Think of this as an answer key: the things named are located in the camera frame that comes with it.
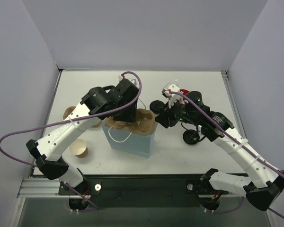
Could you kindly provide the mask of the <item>black plastic cup lid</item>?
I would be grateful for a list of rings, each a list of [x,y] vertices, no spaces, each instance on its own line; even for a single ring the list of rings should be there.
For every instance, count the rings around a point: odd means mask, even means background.
[[[164,108],[165,103],[160,100],[155,100],[150,103],[150,110],[154,113],[159,115],[160,111]]]

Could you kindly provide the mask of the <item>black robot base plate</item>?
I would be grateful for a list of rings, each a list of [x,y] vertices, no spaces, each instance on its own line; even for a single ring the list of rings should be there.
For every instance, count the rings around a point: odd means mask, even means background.
[[[86,175],[92,208],[190,208],[221,192],[201,182],[201,174]]]

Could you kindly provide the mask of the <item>light blue paper bag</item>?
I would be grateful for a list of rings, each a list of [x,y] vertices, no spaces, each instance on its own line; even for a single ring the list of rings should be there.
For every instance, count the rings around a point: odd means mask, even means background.
[[[102,129],[111,148],[149,158],[157,128],[155,118],[151,110],[139,108],[134,122],[120,122],[109,117]]]

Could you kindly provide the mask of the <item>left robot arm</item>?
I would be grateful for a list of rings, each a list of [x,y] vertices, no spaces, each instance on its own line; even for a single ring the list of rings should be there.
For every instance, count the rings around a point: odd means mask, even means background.
[[[26,143],[40,172],[49,180],[60,179],[67,183],[75,194],[84,193],[85,177],[63,159],[64,151],[87,129],[107,117],[134,121],[137,103],[133,99],[138,92],[138,87],[128,79],[122,79],[116,86],[90,89],[68,115],[66,124],[39,140]]]

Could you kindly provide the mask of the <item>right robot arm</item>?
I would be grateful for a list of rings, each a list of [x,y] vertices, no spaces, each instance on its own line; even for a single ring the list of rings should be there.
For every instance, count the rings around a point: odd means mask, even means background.
[[[211,168],[200,178],[201,189],[206,193],[213,190],[231,192],[246,198],[258,210],[268,210],[284,190],[284,170],[271,166],[262,158],[225,115],[204,105],[200,92],[184,95],[167,90],[163,95],[168,98],[167,103],[153,101],[150,104],[157,123],[164,128],[178,122],[194,125],[195,130],[183,134],[187,144],[200,142],[202,135],[223,149],[246,173],[246,176],[239,176]]]

